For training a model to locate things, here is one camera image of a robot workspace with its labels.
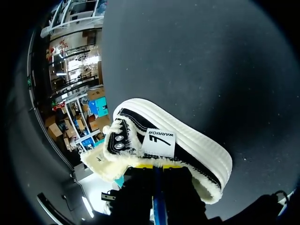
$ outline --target black canvas upper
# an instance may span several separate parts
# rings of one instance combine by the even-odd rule
[[[129,109],[120,110],[119,115],[129,118],[136,125],[136,127],[143,132],[146,132],[148,128],[157,129],[157,127],[155,125],[150,123],[143,116],[141,116]],[[122,125],[122,128],[121,128],[122,132],[119,134],[112,133],[112,135],[110,136],[110,139],[109,139],[108,150],[112,154],[120,154],[120,152],[130,149],[130,147],[128,145],[128,143],[129,143],[128,135],[129,135],[130,128],[125,120],[121,120],[121,125]],[[118,135],[124,136],[124,139],[121,141],[116,141],[115,137]],[[142,143],[144,140],[144,136],[138,133],[137,137],[138,137],[139,141]],[[117,143],[123,143],[123,144],[125,144],[125,147],[118,150],[115,148],[115,144],[117,144]],[[160,156],[145,154],[144,158],[160,158]],[[174,158],[171,158],[171,157],[166,157],[166,158],[169,160],[173,160],[173,161],[182,161],[182,162],[185,162],[185,163],[191,165],[198,172],[205,175],[210,181],[212,181],[213,183],[215,183],[216,185],[218,185],[221,188],[221,183],[218,180],[218,178],[213,174],[213,172],[211,172],[207,167],[205,167],[201,162],[199,162],[196,158],[194,158],[192,155],[190,155],[187,151],[185,151],[178,144],[175,144]]]

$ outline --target ceiling light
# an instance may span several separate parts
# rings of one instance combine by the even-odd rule
[[[84,203],[87,211],[89,212],[90,217],[93,218],[94,217],[93,210],[92,210],[92,208],[91,208],[88,200],[85,197],[83,197],[83,196],[82,196],[82,200],[83,200],[83,203]]]

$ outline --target gray wall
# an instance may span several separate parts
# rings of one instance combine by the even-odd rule
[[[31,109],[27,87],[27,46],[15,69],[14,85],[9,93],[5,109],[5,127],[8,151],[15,177],[27,201],[44,224],[53,221],[37,202],[37,194],[43,192],[54,207],[73,220],[66,202],[62,182],[70,179],[70,169],[51,149]]]

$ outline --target blue box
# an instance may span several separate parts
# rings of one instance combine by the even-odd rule
[[[89,108],[93,114],[96,114],[99,117],[108,115],[107,103],[105,97],[101,97],[96,100],[89,101]]]

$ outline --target railing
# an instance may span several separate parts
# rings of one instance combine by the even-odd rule
[[[72,2],[73,0],[69,0],[62,12],[60,12],[62,3],[57,7],[50,25],[42,29],[41,38],[45,38],[47,35],[62,35],[64,32],[67,33],[102,27],[104,16],[96,16],[96,10],[99,0],[96,1],[94,11],[92,11],[91,16],[65,22],[67,12]],[[59,18],[60,14],[62,14],[61,22],[58,25],[54,26],[54,22]]]

